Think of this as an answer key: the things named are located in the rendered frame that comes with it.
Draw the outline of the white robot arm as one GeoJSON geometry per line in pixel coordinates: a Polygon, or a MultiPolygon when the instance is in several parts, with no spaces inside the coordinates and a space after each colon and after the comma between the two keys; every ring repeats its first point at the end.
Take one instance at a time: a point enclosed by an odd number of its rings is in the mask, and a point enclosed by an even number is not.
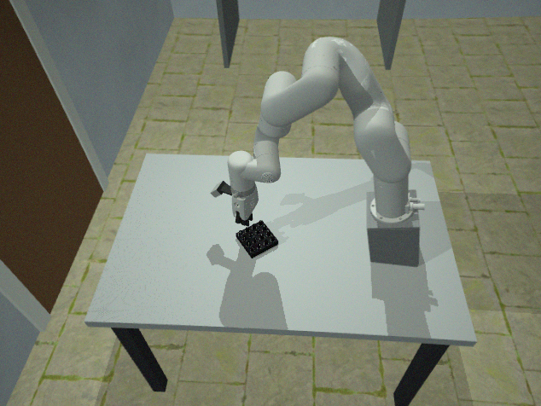
{"type": "Polygon", "coordinates": [[[268,78],[253,157],[246,151],[232,153],[228,158],[230,185],[222,181],[210,194],[215,198],[222,193],[247,197],[255,190],[252,180],[276,182],[281,176],[279,139],[289,133],[293,122],[331,102],[339,88],[352,111],[354,141],[374,176],[375,198],[370,205],[373,217],[382,223],[397,224],[409,219],[414,209],[424,210],[424,204],[413,204],[421,198],[412,198],[409,193],[407,130],[394,121],[392,106],[363,54],[352,43],[336,37],[311,43],[298,81],[284,71],[268,78]]]}

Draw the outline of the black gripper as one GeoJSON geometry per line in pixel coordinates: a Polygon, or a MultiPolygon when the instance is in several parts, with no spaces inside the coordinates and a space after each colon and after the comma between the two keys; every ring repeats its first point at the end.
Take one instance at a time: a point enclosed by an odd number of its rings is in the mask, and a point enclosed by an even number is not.
{"type": "MultiPolygon", "coordinates": [[[[232,193],[232,191],[231,191],[232,193]]],[[[236,217],[236,223],[241,223],[244,226],[249,226],[249,220],[253,221],[253,209],[258,204],[259,195],[255,183],[254,194],[247,197],[233,197],[232,193],[232,211],[236,217]],[[235,214],[236,213],[236,214],[235,214]]]]}

